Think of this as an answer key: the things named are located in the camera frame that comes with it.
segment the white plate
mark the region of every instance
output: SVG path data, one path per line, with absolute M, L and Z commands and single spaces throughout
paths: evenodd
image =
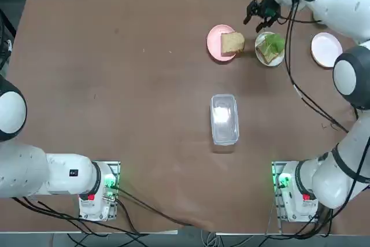
M 268 66 L 268 67 L 276 67 L 277 65 L 279 65 L 283 60 L 284 60 L 284 50 L 283 52 L 281 52 L 279 54 L 279 56 L 275 57 L 270 64 L 266 64 L 265 63 L 265 59 L 263 58 L 262 54 L 257 51 L 256 47 L 263 42 L 263 40 L 265 39 L 265 36 L 268 35 L 268 34 L 275 34 L 275 33 L 272 33 L 272 32 L 263 32 L 263 33 L 260 33 L 256 39 L 256 42 L 254 43 L 254 50 L 256 51 L 256 55 L 257 55 L 257 58 L 258 60 L 264 64 L 265 66 Z
M 335 60 L 343 52 L 341 43 L 329 33 L 318 33 L 311 42 L 313 59 L 322 67 L 334 67 Z

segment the clear plastic box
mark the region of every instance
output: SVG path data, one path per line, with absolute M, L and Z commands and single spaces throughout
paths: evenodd
M 233 145 L 239 138 L 238 108 L 231 94 L 214 95 L 210 101 L 210 123 L 215 145 Z

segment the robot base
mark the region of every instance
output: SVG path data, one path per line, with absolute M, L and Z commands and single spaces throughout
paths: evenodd
M 95 161 L 101 171 L 101 180 L 98 192 L 89 195 L 87 200 L 79 197 L 80 218 L 90 221 L 107 221 L 117 217 L 118 190 L 111 189 L 107 185 L 119 185 L 120 162 L 119 161 Z
M 282 221 L 308 222 L 317 212 L 318 200 L 305 200 L 295 183 L 297 161 L 273 161 L 272 177 L 279 230 Z

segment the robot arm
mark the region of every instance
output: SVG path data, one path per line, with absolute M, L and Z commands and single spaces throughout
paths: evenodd
M 118 180 L 111 167 L 78 154 L 46 154 L 16 142 L 13 138 L 26 118 L 22 93 L 0 75 L 0 198 L 78 194 L 80 217 L 114 219 L 115 190 L 106 185 L 117 185 Z
M 292 5 L 292 0 L 251 2 L 248 14 L 272 17 L 273 5 Z M 329 208 L 341 206 L 348 196 L 362 153 L 370 137 L 370 22 L 367 20 L 370 0 L 299 0 L 314 17 L 331 29 L 351 37 L 360 45 L 342 53 L 333 70 L 334 85 L 349 103 L 361 108 L 360 118 L 347 136 L 330 152 L 313 160 L 290 161 L 279 178 L 286 216 L 289 221 L 309 221 L 320 202 Z M 370 157 L 367 156 L 351 199 L 370 183 Z

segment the brown table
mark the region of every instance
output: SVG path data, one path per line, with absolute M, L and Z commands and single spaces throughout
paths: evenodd
M 312 158 L 344 133 L 298 98 L 284 67 L 267 68 L 254 54 L 251 0 L 27 0 L 9 80 L 28 103 L 18 137 L 46 152 L 120 160 L 121 185 L 163 212 L 226 233 L 265 233 L 272 204 L 271 161 Z M 299 14 L 310 19 L 309 11 Z M 205 38 L 216 24 L 246 37 L 246 52 L 216 64 Z M 271 30 L 282 35 L 286 25 Z M 292 72 L 296 81 L 344 126 L 354 122 L 335 91 L 331 71 L 309 52 L 320 32 L 297 24 Z M 353 43 L 338 35 L 343 48 Z M 230 93 L 239 110 L 240 138 L 232 153 L 214 152 L 212 95 Z M 75 197 L 46 197 L 53 208 L 77 212 Z M 335 234 L 369 234 L 370 194 L 361 193 L 335 219 Z M 177 228 L 126 202 L 142 231 Z M 1 200 L 2 231 L 70 231 L 74 227 Z M 128 228 L 123 214 L 109 222 Z M 297 230 L 284 225 L 284 231 Z M 273 210 L 269 232 L 276 233 Z

